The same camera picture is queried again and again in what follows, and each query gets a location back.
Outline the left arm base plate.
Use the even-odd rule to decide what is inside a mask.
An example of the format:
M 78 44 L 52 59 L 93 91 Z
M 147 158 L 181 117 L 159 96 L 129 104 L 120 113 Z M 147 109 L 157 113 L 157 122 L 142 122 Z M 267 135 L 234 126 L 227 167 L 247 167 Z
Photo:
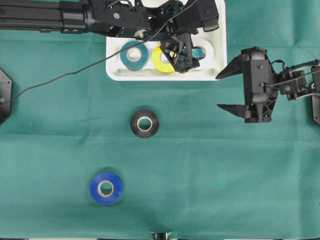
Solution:
M 0 70 L 0 124 L 2 125 L 11 116 L 11 103 L 13 82 L 6 75 L 6 73 Z

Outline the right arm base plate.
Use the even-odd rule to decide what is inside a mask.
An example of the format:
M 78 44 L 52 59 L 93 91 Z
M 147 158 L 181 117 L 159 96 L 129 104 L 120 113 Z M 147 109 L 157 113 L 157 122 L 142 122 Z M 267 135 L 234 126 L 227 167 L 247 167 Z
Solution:
M 320 126 L 320 97 L 312 96 L 312 114 L 313 120 Z

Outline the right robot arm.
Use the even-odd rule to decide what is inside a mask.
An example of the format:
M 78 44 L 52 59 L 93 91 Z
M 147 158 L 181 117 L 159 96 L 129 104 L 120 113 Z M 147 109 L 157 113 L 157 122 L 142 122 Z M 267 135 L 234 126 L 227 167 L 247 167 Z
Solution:
M 277 73 L 268 58 L 268 51 L 260 47 L 241 50 L 216 77 L 223 79 L 243 76 L 244 104 L 218 104 L 218 107 L 245 123 L 269 123 L 279 95 L 289 101 L 312 98 L 313 119 L 320 122 L 320 61 L 315 59 L 286 66 L 281 59 L 282 71 Z

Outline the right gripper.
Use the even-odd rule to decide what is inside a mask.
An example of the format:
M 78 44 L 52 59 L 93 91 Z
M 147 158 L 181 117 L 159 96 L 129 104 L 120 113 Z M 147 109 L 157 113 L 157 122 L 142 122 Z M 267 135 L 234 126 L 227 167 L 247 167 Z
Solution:
M 282 59 L 270 60 L 270 83 L 262 84 L 265 94 L 255 94 L 252 101 L 244 105 L 218 104 L 217 106 L 236 117 L 244 118 L 246 123 L 269 123 L 279 96 L 288 101 L 299 100 L 313 95 L 313 89 L 308 86 L 306 78 L 312 74 L 313 62 L 307 61 L 287 66 Z M 216 80 L 243 73 L 244 55 L 235 57 L 216 76 Z

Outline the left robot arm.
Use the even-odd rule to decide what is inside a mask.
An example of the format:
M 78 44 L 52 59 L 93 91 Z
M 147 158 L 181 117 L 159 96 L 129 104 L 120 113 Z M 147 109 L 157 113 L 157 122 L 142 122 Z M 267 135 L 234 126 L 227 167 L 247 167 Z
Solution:
M 160 48 L 174 70 L 185 73 L 199 67 L 192 56 L 192 35 L 219 26 L 213 0 L 169 0 L 158 7 L 144 6 L 140 0 L 80 0 L 59 2 L 3 0 L 0 27 L 63 34 L 95 33 L 110 38 L 138 42 L 160 42 Z

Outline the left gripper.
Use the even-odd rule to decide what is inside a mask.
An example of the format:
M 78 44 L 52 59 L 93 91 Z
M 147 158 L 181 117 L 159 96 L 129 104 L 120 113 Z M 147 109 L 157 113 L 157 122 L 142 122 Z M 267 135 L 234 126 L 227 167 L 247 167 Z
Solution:
M 175 72 L 184 74 L 200 66 L 206 57 L 201 47 L 194 46 L 192 35 L 202 28 L 208 31 L 208 2 L 206 0 L 168 0 L 149 9 L 151 41 L 160 42 L 160 49 Z

